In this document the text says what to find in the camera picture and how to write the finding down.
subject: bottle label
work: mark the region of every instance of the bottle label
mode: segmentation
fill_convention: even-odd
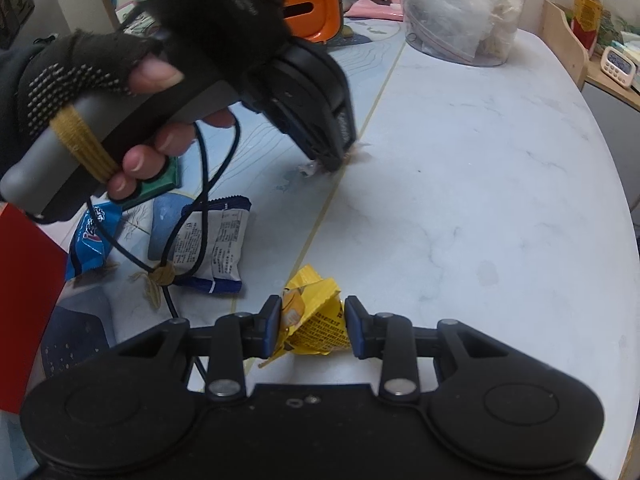
[[[602,16],[602,4],[594,0],[575,0],[575,19],[584,32],[597,30]]]

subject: black sleeve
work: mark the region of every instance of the black sleeve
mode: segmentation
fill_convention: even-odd
[[[27,64],[42,49],[38,45],[0,54],[0,178],[24,152],[19,142],[16,117],[18,83]]]

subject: blue snack wrapper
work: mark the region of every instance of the blue snack wrapper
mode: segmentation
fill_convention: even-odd
[[[174,284],[207,294],[237,294],[242,288],[238,262],[251,202],[244,196],[232,196],[211,200],[206,207],[209,235],[204,261],[193,276],[176,278]],[[202,240],[201,211],[202,207],[191,213],[176,238],[173,261],[178,274],[191,269],[198,257]]]
[[[113,202],[105,202],[95,205],[94,209],[100,224],[110,235],[115,236],[122,218],[122,208]],[[103,266],[110,252],[111,244],[102,240],[91,215],[85,211],[69,245],[65,279],[71,280],[83,272]]]

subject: pink cloth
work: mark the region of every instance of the pink cloth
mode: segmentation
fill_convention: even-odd
[[[358,0],[344,13],[348,18],[380,18],[402,21],[400,0]]]

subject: yellow strap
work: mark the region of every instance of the yellow strap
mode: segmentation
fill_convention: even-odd
[[[106,184],[117,173],[118,165],[72,105],[62,108],[49,125],[60,142],[98,182]]]
[[[149,273],[149,279],[160,286],[169,286],[175,279],[175,267],[171,262],[164,267],[156,267],[153,272]]]

